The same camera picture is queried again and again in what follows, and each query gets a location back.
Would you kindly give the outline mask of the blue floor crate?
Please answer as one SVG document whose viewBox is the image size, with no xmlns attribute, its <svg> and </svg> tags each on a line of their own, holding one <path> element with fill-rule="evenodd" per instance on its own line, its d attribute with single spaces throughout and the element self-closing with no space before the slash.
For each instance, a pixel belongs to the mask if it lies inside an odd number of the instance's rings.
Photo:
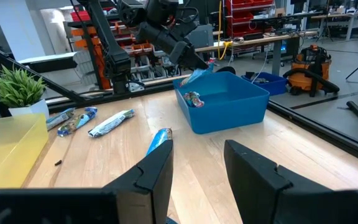
<svg viewBox="0 0 358 224">
<path fill-rule="evenodd" d="M 246 72 L 245 75 L 241 75 L 241 78 L 248 82 L 253 82 L 255 85 L 267 90 L 271 96 L 281 95 L 287 91 L 287 79 L 272 75 L 267 72 Z"/>
</svg>

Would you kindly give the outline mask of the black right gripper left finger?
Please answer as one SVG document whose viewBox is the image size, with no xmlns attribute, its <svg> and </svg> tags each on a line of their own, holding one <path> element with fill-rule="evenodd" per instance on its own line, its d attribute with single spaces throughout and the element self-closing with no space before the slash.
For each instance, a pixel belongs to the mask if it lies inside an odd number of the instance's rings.
<svg viewBox="0 0 358 224">
<path fill-rule="evenodd" d="M 0 189 L 0 224 L 165 224 L 172 179 L 167 140 L 104 187 Z"/>
</svg>

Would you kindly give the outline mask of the green plant in white pot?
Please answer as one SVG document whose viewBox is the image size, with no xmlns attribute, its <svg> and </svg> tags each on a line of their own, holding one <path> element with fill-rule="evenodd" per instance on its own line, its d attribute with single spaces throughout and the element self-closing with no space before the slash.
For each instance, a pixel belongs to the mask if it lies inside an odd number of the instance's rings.
<svg viewBox="0 0 358 224">
<path fill-rule="evenodd" d="M 49 110 L 42 95 L 46 84 L 37 81 L 27 70 L 21 68 L 0 69 L 0 102 L 8 107 L 12 116 L 43 114 L 49 118 Z"/>
</svg>

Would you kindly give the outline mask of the white desk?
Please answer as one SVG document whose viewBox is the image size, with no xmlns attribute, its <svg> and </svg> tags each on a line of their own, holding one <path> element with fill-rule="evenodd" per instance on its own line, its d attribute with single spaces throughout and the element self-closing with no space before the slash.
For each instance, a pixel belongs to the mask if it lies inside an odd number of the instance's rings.
<svg viewBox="0 0 358 224">
<path fill-rule="evenodd" d="M 345 14 L 323 14 L 312 16 L 311 21 L 319 21 L 318 35 L 319 37 L 326 36 L 332 38 L 333 32 L 331 27 L 345 27 L 345 40 L 350 41 L 352 30 L 357 28 L 355 21 L 358 19 L 358 11 Z"/>
</svg>

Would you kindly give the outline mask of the snack packets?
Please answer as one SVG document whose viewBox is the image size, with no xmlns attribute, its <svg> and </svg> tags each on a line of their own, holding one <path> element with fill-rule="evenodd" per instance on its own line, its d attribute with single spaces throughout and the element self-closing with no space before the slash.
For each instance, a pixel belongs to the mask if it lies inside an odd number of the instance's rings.
<svg viewBox="0 0 358 224">
<path fill-rule="evenodd" d="M 72 118 L 75 114 L 74 108 L 68 108 L 65 111 L 62 111 L 61 113 L 52 116 L 51 118 L 46 120 L 46 126 L 47 130 L 51 130 L 60 123 L 63 123 L 65 121 L 68 121 L 70 118 Z"/>
</svg>

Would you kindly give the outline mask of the red green granola bar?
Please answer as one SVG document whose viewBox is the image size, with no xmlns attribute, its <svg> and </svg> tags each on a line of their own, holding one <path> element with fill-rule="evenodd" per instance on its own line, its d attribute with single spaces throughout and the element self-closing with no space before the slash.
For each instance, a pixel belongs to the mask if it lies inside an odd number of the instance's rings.
<svg viewBox="0 0 358 224">
<path fill-rule="evenodd" d="M 195 91 L 185 93 L 183 98 L 190 107 L 201 108 L 204 106 L 204 101 L 200 99 L 200 94 Z"/>
</svg>

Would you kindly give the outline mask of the grey box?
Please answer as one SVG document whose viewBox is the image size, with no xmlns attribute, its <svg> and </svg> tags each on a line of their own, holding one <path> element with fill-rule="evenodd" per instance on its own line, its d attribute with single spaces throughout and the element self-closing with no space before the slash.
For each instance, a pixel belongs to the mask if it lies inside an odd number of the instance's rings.
<svg viewBox="0 0 358 224">
<path fill-rule="evenodd" d="M 211 24 L 200 25 L 186 37 L 195 48 L 210 47 L 214 45 L 213 27 Z"/>
</svg>

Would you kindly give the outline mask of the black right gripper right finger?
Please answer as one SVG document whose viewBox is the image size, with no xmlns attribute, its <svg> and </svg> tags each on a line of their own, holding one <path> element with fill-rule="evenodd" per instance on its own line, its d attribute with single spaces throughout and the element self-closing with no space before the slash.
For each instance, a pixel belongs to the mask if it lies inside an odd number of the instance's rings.
<svg viewBox="0 0 358 224">
<path fill-rule="evenodd" d="M 358 189 L 331 190 L 234 140 L 224 160 L 244 224 L 358 224 Z"/>
</svg>

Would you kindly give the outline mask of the translucent yellow plastic bin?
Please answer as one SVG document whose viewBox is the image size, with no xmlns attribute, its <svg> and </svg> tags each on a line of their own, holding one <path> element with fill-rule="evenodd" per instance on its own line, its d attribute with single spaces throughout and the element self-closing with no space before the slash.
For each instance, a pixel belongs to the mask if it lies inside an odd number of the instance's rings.
<svg viewBox="0 0 358 224">
<path fill-rule="evenodd" d="M 0 189 L 22 187 L 47 141 L 42 114 L 0 118 Z"/>
</svg>

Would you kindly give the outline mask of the orange parts bin rack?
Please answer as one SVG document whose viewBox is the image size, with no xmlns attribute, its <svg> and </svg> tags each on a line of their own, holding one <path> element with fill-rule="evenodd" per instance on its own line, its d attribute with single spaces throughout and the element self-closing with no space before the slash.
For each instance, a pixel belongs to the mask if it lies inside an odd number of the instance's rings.
<svg viewBox="0 0 358 224">
<path fill-rule="evenodd" d="M 166 54 L 149 42 L 139 42 L 134 29 L 128 28 L 112 12 L 105 12 L 112 34 L 119 46 L 129 54 L 131 60 L 131 80 L 151 82 L 182 75 L 181 69 L 172 64 Z M 112 88 L 112 81 L 104 76 L 105 62 L 102 43 L 86 11 L 72 12 L 68 23 L 70 34 L 77 37 L 74 41 L 78 52 L 74 54 L 76 71 L 82 74 L 81 81 L 94 84 L 102 90 Z"/>
</svg>

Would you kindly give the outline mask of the red shelving rack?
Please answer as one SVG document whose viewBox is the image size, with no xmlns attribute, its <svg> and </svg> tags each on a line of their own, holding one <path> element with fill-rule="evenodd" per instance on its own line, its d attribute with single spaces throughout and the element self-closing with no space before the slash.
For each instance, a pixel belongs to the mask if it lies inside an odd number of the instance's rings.
<svg viewBox="0 0 358 224">
<path fill-rule="evenodd" d="M 255 19 L 265 19 L 275 9 L 274 0 L 224 0 L 223 1 L 225 35 L 243 37 L 256 33 L 266 33 L 271 26 Z"/>
</svg>

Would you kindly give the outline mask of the white blue snack packet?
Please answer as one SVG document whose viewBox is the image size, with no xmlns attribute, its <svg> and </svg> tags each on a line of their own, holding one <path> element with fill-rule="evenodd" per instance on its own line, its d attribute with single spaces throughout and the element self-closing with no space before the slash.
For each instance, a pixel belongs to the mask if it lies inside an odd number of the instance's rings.
<svg viewBox="0 0 358 224">
<path fill-rule="evenodd" d="M 123 110 L 115 115 L 111 116 L 110 118 L 104 120 L 99 125 L 95 126 L 93 129 L 88 131 L 88 135 L 92 138 L 98 138 L 103 136 L 114 128 L 118 127 L 125 119 L 131 118 L 135 115 L 134 110 Z"/>
</svg>

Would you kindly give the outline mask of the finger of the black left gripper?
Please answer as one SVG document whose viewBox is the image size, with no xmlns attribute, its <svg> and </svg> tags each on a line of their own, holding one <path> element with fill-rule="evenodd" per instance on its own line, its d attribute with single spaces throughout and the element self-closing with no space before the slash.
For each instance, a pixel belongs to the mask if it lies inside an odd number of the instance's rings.
<svg viewBox="0 0 358 224">
<path fill-rule="evenodd" d="M 188 64 L 194 69 L 206 70 L 209 68 L 209 65 L 197 54 L 193 47 L 189 49 Z"/>
<path fill-rule="evenodd" d="M 197 68 L 197 59 L 196 58 L 181 58 L 179 59 L 179 64 L 184 66 L 184 67 L 187 67 L 189 69 L 196 69 Z"/>
</svg>

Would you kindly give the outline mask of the orange shop vacuum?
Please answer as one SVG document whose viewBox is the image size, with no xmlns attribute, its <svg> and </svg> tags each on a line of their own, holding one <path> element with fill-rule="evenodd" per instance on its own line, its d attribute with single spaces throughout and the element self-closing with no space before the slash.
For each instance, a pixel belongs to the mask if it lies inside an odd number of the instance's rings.
<svg viewBox="0 0 358 224">
<path fill-rule="evenodd" d="M 308 92 L 315 97 L 320 90 L 324 94 L 338 93 L 340 88 L 329 81 L 331 56 L 325 48 L 312 44 L 293 58 L 291 69 L 283 74 L 287 79 L 289 93 L 299 95 Z"/>
</svg>

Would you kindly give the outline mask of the blue granola bar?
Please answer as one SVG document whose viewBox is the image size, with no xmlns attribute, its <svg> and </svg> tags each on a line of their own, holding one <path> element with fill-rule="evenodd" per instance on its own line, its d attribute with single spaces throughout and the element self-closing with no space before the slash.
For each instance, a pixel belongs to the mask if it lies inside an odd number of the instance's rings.
<svg viewBox="0 0 358 224">
<path fill-rule="evenodd" d="M 88 121 L 92 120 L 98 112 L 96 107 L 85 108 L 85 112 L 81 115 L 70 118 L 65 124 L 57 130 L 57 135 L 64 137 L 74 133 L 77 129 L 84 126 Z"/>
<path fill-rule="evenodd" d="M 155 134 L 153 140 L 150 143 L 150 146 L 146 152 L 146 155 L 149 155 L 154 149 L 159 147 L 163 142 L 166 140 L 171 140 L 172 137 L 172 130 L 170 128 L 162 128 L 158 130 Z"/>
<path fill-rule="evenodd" d="M 209 63 L 208 68 L 205 70 L 197 68 L 196 70 L 193 71 L 193 73 L 189 77 L 185 78 L 180 82 L 180 86 L 185 86 L 187 84 L 193 83 L 196 79 L 211 74 L 213 72 L 213 68 L 214 68 L 213 62 Z"/>
</svg>

